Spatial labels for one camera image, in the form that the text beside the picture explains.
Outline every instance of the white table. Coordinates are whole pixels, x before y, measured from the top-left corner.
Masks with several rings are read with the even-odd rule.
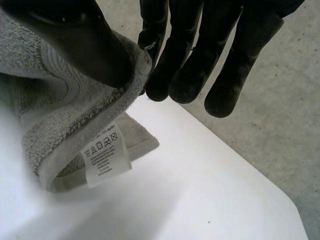
[[[306,240],[297,208],[178,104],[127,111],[160,142],[105,184],[49,193],[26,168],[22,129],[0,102],[2,240]]]

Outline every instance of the concrete floor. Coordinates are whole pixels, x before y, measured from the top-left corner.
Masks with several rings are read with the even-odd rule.
[[[142,24],[138,2],[98,0],[111,28],[134,41]],[[218,119],[206,113],[204,100],[231,42],[232,37],[201,95],[183,107],[282,189],[297,206],[308,238],[319,240],[320,1],[308,0],[285,18],[234,112]]]

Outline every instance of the terry cloth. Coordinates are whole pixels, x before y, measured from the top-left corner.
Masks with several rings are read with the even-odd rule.
[[[28,165],[48,191],[83,183],[72,177],[84,167],[80,151],[129,107],[147,81],[152,65],[149,55],[115,34],[133,66],[129,83],[120,89],[81,74],[49,44],[0,9],[0,78],[9,83],[13,109],[25,129],[22,146]],[[158,141],[128,119],[121,116],[118,124],[135,159],[156,148]],[[121,124],[124,122],[131,130]],[[139,144],[150,148],[140,151]]]

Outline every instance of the gloved hand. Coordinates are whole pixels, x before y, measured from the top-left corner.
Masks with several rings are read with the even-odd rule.
[[[157,102],[168,95],[181,104],[195,100],[239,19],[228,57],[204,102],[210,115],[227,117],[235,108],[261,49],[281,28],[282,18],[293,13],[303,1],[140,0],[143,29],[138,44],[148,50],[153,67],[166,33],[168,8],[172,26],[158,64],[149,76],[146,94]],[[187,59],[201,11],[199,38]]]

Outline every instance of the white label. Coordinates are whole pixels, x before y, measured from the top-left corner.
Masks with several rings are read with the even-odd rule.
[[[81,155],[86,181],[90,188],[132,169],[125,140],[118,126],[107,126],[96,139],[85,146]]]

